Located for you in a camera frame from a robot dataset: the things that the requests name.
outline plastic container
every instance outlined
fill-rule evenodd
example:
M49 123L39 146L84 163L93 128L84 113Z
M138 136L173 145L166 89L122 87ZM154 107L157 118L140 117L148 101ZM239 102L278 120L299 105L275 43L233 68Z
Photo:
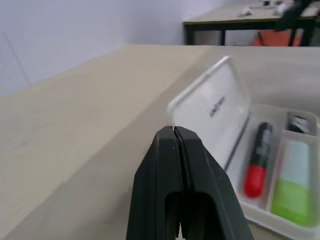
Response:
M282 163L281 148L285 140L295 139L307 143L312 152L311 189L314 210L320 216L320 120L316 115L301 110L252 104L230 57L224 57L195 79L170 102L168 112L175 125L196 132L204 146L224 168L248 220L294 240L320 238L318 219L312 226L301 226L271 213ZM285 130L289 112L309 120L310 134ZM244 193L244 180L256 131L262 122L272 124L267 176L263 194L258 198L250 198Z

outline red marker cap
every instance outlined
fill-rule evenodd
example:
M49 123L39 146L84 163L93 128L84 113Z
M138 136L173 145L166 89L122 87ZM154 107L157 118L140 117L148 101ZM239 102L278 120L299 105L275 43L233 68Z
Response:
M266 169L250 164L244 183L244 192L248 197L259 197L264 189Z

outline light wood tabletop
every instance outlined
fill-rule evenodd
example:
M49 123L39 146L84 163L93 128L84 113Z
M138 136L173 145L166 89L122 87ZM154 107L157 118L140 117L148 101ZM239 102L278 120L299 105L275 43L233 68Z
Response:
M124 240L133 178L171 124L168 103L222 56L254 103L320 116L319 48L125 47L1 97L0 239Z
M246 22L263 22L263 21L275 21L280 18L278 15L274 15L275 8L258 8L261 7L261 3L241 3L241 4L228 4L217 9L213 9L200 16L196 16L187 19L184 24L196 25L196 24L222 24L222 23L246 23ZM252 7L252 15L239 16L244 8ZM310 19L317 14L318 8L315 6L308 7L300 18Z
M261 2L227 4L200 16L185 20L183 22L185 44L195 45L195 32L197 31L220 31L219 44L224 46L226 31L274 29L280 16L274 14L275 8L263 7L262 5ZM241 12L248 7L251 7L252 15L240 16ZM314 4L305 9L302 15L296 18L288 46L293 45L297 29L303 29L300 46L309 46L318 9Z

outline orange object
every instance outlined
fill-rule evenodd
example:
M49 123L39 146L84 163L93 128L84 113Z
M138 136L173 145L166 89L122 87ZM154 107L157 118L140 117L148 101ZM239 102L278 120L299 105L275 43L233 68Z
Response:
M256 47L287 47L290 39L290 33L283 31L262 31L258 34L252 46ZM293 46L300 45L300 38L295 37Z

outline background table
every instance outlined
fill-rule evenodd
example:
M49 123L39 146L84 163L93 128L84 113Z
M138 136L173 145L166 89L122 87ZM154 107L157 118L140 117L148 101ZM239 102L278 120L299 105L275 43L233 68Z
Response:
M220 45L224 46L226 31L228 30L266 30L274 29L279 16L275 16L275 9L256 9L262 3L229 4L214 9L203 15L186 20L184 24L185 43L195 44L195 32L198 31L220 31ZM253 7L253 15L239 17L245 7ZM296 35L296 29L303 29L301 46L309 46L315 27L315 16L318 8L311 6L307 8L301 17L298 17L295 28L292 31L288 45L292 46Z

